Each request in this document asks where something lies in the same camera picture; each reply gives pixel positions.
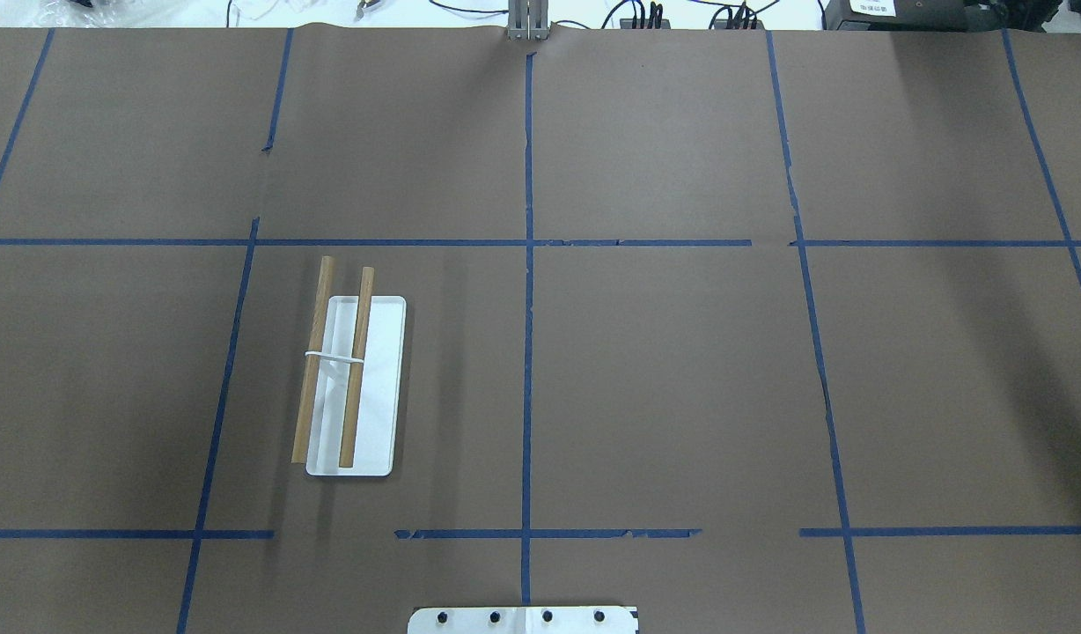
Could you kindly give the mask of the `white towel rack base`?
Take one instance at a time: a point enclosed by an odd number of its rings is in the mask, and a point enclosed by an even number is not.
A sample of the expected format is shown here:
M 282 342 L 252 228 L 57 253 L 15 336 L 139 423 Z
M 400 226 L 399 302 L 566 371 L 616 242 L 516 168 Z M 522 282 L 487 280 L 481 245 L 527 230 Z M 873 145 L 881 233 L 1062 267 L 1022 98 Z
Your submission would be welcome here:
M 305 472 L 311 476 L 387 477 L 393 470 L 408 302 L 379 294 L 371 298 L 353 466 L 338 466 L 357 305 L 356 296 L 328 300 L 326 334 L 318 352 L 318 393 L 305 461 Z

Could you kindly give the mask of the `right wooden rack bar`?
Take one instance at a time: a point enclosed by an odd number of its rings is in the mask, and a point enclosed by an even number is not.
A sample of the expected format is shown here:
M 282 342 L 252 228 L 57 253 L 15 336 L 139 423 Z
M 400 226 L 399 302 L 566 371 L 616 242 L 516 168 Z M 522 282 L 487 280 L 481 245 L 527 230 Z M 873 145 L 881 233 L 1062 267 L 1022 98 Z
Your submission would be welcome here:
M 361 389 L 364 381 L 364 361 L 366 360 L 368 330 L 371 320 L 371 296 L 374 292 L 375 268 L 364 266 L 361 269 L 360 285 L 357 294 L 357 309 L 353 320 L 353 338 L 349 365 L 349 377 L 346 394 L 346 407 L 341 430 L 341 451 L 338 466 L 351 468 L 355 461 L 356 438 L 358 433 Z

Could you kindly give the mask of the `wooden rack bar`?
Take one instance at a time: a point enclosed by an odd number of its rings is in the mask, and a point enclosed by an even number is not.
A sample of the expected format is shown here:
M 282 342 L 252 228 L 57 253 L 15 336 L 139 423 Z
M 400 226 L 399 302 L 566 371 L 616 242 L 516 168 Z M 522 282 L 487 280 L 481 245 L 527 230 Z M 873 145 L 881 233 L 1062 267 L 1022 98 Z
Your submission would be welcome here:
M 338 466 L 351 468 L 355 461 L 356 438 L 358 433 L 361 389 L 364 381 L 364 361 L 366 360 L 368 330 L 371 320 L 371 296 L 374 292 L 375 268 L 364 266 L 361 269 L 360 285 L 357 294 L 357 309 L 353 320 L 353 338 L 349 365 L 349 377 L 346 394 L 346 407 L 341 430 L 341 451 Z
M 331 298 L 333 276 L 335 275 L 335 257 L 320 257 L 318 285 L 313 294 L 312 323 L 310 338 L 305 351 L 305 365 L 301 386 L 298 417 L 296 417 L 294 439 L 292 439 L 291 464 L 305 464 L 310 448 L 310 437 L 313 421 L 313 402 L 318 393 L 318 377 L 320 373 L 320 357 L 324 334 L 326 334 L 326 302 Z

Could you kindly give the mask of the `left wooden rack bar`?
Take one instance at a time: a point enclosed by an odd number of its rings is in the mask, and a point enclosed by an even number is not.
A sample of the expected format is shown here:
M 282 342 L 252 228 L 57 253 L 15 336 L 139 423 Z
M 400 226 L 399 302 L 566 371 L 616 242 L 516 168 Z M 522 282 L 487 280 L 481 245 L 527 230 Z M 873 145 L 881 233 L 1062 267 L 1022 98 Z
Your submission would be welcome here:
M 335 257 L 320 257 L 318 285 L 313 294 L 312 323 L 310 338 L 305 351 L 305 365 L 301 386 L 298 417 L 296 417 L 294 439 L 292 439 L 291 464 L 305 464 L 310 448 L 310 437 L 313 421 L 313 402 L 318 393 L 318 377 L 320 373 L 320 357 L 324 334 L 326 334 L 326 302 L 331 298 L 333 276 L 335 275 Z

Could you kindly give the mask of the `black power strip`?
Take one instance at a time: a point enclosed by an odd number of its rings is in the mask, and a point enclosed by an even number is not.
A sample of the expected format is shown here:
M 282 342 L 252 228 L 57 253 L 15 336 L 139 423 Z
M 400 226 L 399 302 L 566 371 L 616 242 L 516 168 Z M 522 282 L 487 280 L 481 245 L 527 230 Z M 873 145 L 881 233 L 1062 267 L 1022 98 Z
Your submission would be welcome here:
M 632 12 L 629 17 L 618 17 L 622 5 L 629 4 Z M 665 16 L 665 5 L 658 1 L 624 1 L 614 8 L 610 18 L 616 18 L 622 31 L 668 31 L 670 19 Z

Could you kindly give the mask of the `black box with label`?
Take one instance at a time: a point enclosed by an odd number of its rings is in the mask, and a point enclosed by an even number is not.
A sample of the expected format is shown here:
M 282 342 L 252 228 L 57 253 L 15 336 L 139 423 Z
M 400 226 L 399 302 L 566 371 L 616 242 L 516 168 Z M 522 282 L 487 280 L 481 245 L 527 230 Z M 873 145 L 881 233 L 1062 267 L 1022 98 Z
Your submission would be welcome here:
M 827 31 L 1035 31 L 1050 16 L 1047 1 L 827 1 Z

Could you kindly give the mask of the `grey aluminium frame post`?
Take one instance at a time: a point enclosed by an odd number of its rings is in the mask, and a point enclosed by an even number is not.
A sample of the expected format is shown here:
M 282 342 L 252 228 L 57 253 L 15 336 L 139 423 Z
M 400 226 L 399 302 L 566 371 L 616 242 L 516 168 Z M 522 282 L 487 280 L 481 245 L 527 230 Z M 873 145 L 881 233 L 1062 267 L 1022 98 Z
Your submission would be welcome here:
M 510 41 L 544 41 L 551 34 L 548 0 L 510 0 L 507 37 Z

